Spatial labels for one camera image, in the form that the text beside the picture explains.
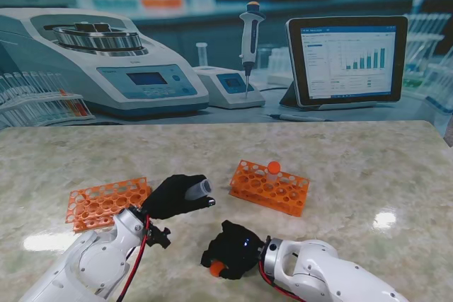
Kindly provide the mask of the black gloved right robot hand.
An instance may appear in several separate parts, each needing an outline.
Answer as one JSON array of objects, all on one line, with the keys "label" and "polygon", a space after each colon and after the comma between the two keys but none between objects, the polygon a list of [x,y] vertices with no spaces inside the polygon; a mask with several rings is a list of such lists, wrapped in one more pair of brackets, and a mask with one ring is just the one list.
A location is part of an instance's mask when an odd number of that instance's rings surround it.
[{"label": "black gloved right robot hand", "polygon": [[224,268],[218,271],[218,276],[237,280],[258,264],[263,247],[264,242],[253,231],[225,220],[222,232],[203,252],[200,264],[211,268],[214,262],[220,262]]}]

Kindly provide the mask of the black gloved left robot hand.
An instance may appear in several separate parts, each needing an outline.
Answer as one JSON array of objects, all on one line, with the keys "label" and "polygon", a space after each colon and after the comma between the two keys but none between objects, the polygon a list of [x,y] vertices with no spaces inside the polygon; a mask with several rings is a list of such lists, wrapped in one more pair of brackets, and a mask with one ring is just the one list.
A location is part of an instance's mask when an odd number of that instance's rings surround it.
[{"label": "black gloved left robot hand", "polygon": [[187,200],[185,193],[207,178],[204,175],[172,175],[166,178],[143,202],[142,213],[151,219],[169,219],[179,214],[210,207],[212,198]]}]

